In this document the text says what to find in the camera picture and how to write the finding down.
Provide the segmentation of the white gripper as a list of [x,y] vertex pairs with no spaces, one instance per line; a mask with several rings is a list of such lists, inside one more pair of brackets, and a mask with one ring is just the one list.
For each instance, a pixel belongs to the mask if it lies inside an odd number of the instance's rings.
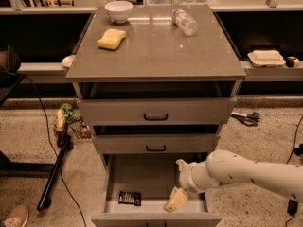
[[183,159],[178,159],[176,164],[179,168],[179,184],[181,187],[172,189],[170,198],[164,205],[164,210],[169,213],[183,206],[189,199],[188,194],[200,194],[210,187],[205,162],[187,163]]

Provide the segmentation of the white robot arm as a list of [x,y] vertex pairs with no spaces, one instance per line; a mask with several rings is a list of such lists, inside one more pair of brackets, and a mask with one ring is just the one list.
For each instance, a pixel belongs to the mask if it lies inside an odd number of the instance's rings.
[[303,202],[303,166],[249,160],[227,150],[215,150],[202,162],[178,159],[180,187],[172,189],[167,212],[182,207],[191,195],[210,188],[250,183],[287,199]]

